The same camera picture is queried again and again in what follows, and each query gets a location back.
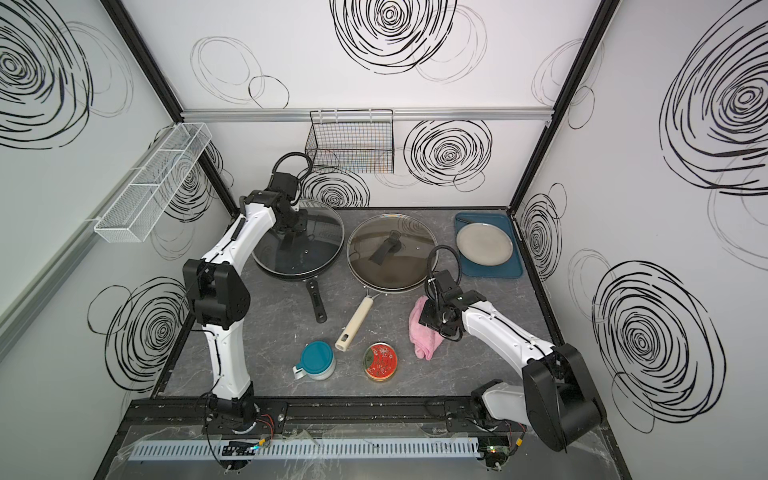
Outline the pink cloth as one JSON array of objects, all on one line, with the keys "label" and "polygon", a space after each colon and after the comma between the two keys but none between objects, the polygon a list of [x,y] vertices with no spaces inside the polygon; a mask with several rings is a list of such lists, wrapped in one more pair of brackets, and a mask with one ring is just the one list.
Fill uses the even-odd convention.
[{"label": "pink cloth", "polygon": [[434,330],[422,325],[419,320],[428,301],[426,296],[417,299],[409,314],[409,339],[417,358],[430,361],[443,343],[443,338]]}]

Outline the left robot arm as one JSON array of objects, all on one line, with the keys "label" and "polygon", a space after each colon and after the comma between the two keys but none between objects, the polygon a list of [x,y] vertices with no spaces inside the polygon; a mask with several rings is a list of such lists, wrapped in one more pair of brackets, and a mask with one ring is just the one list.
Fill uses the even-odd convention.
[{"label": "left robot arm", "polygon": [[289,173],[271,175],[268,186],[240,199],[239,213],[223,237],[200,259],[185,262],[182,273],[191,311],[205,335],[213,385],[204,396],[213,412],[257,423],[243,344],[243,319],[251,295],[241,274],[246,261],[270,229],[300,222],[295,204],[301,180]]}]

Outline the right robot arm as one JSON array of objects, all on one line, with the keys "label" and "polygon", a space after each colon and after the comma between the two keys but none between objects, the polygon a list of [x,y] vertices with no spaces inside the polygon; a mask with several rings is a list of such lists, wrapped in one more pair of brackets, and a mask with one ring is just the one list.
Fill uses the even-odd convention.
[{"label": "right robot arm", "polygon": [[503,315],[480,293],[464,291],[447,271],[425,281],[427,302],[419,323],[449,341],[481,340],[520,376],[480,393],[495,420],[530,426],[553,451],[563,451],[602,426],[607,412],[586,362],[573,345],[543,340]]}]

